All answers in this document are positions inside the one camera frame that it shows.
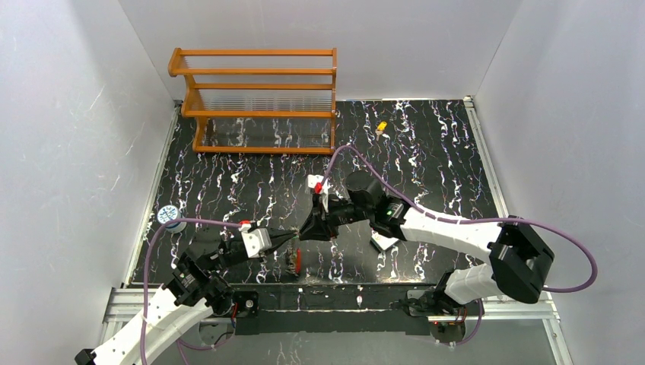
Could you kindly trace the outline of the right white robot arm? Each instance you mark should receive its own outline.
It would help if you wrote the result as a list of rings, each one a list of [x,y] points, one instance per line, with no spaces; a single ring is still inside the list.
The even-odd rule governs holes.
[[[347,177],[348,198],[329,193],[319,175],[309,175],[307,186],[312,208],[299,229],[302,241],[330,241],[340,226],[366,221],[373,244],[381,250],[399,242],[430,243],[481,260],[471,268],[447,271],[435,287],[414,295],[407,302],[415,309],[456,309],[500,295],[521,303],[539,301],[554,253],[528,224],[478,223],[417,209],[384,192],[381,182],[366,171]]]

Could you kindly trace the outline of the yellow tagged key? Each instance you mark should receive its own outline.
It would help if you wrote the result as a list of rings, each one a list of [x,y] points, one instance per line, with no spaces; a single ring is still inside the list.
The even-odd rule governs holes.
[[[379,125],[376,128],[375,131],[375,139],[379,141],[380,139],[388,139],[389,136],[386,134],[386,127],[388,126],[388,122],[382,121],[379,123]]]

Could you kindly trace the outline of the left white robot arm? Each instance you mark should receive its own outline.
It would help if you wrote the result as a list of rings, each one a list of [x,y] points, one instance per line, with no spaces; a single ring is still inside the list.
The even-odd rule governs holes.
[[[296,238],[296,230],[245,225],[227,240],[193,243],[180,256],[170,280],[112,338],[95,349],[82,349],[76,364],[150,364],[185,332],[210,316],[255,317],[259,295],[235,291],[223,273],[238,264],[262,259]]]

